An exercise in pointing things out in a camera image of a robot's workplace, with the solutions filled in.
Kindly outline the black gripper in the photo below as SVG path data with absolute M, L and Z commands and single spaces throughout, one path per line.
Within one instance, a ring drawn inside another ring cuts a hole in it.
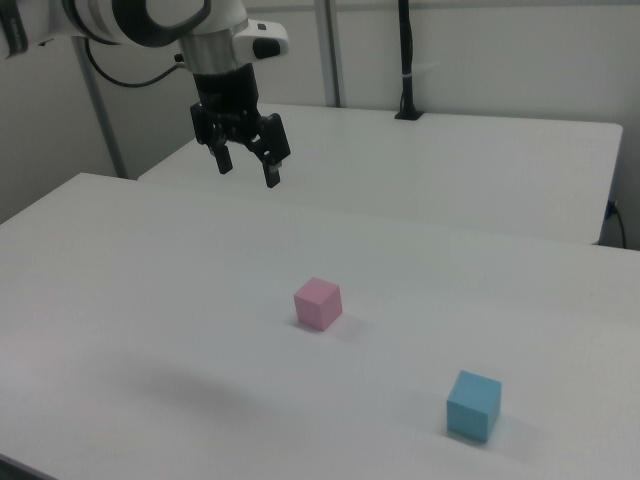
M 248 145 L 260 160 L 266 186 L 280 182 L 282 161 L 291 154 L 279 114 L 261 116 L 252 64 L 222 74 L 193 75 L 199 102 L 190 107 L 195 139 L 208 148 L 219 173 L 233 168 L 227 140 Z

